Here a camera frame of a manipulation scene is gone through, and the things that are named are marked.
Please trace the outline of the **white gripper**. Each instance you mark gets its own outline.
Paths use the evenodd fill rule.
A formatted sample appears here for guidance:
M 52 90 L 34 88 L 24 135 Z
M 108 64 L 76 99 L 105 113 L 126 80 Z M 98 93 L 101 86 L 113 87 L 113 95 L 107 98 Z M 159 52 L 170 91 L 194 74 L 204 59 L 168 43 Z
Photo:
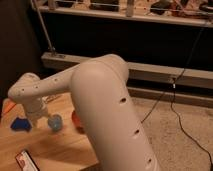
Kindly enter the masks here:
M 24 105 L 24 112 L 33 127 L 37 126 L 38 120 L 50 116 L 47 106 L 42 99 L 34 99 Z

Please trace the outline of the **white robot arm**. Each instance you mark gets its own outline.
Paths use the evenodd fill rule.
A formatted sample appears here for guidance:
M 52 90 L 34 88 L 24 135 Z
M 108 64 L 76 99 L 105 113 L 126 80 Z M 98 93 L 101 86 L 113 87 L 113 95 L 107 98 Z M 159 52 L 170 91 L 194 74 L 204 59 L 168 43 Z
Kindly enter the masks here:
M 8 97 L 34 116 L 44 112 L 44 96 L 69 92 L 102 171 L 160 171 L 126 87 L 128 77 L 127 63 L 108 54 L 45 79 L 26 73 Z

